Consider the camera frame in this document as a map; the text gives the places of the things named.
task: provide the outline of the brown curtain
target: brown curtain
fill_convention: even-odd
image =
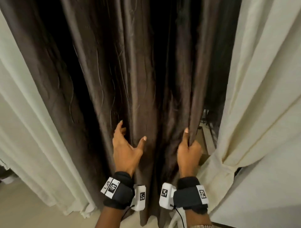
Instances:
[[[176,151],[203,112],[220,0],[0,0],[49,114],[99,208],[114,172],[112,138],[147,144],[135,182],[147,186],[141,225],[177,179]]]

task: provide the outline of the black wrist strap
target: black wrist strap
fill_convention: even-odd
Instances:
[[[174,204],[183,207],[184,210],[192,209],[197,214],[206,214],[208,204],[202,204],[196,188],[199,184],[200,182],[196,177],[180,178],[178,180],[178,190],[174,194]]]
[[[112,199],[106,196],[104,205],[107,207],[124,210],[127,206],[131,205],[131,202],[134,198],[134,181],[126,172],[115,172],[112,178],[120,183],[117,187],[116,185],[114,186],[113,182],[108,186],[107,191],[114,191],[114,195]]]

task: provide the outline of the cream curtain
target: cream curtain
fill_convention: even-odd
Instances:
[[[197,175],[209,212],[238,167],[301,132],[301,0],[243,0],[216,151]],[[170,227],[179,222],[176,214]]]
[[[0,12],[0,159],[48,206],[95,208]]]

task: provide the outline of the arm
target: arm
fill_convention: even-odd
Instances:
[[[194,141],[188,147],[188,128],[185,129],[182,142],[178,147],[178,165],[180,178],[195,177],[199,160],[202,155],[201,145]],[[211,225],[209,215],[197,214],[193,210],[185,210],[187,227],[196,225]]]
[[[144,136],[140,140],[137,148],[133,148],[124,138],[126,128],[122,128],[122,123],[123,122],[121,121],[115,129],[113,138],[113,158],[116,172],[126,172],[132,178],[143,154],[143,148],[147,138]],[[105,206],[95,228],[119,228],[122,215],[122,209]]]

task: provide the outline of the beige floor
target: beige floor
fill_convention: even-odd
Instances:
[[[78,212],[64,216],[55,206],[46,206],[20,179],[0,183],[0,227],[5,228],[94,228],[100,212],[84,219]],[[121,223],[121,228],[140,228],[139,213]],[[157,228],[151,217],[144,228]]]

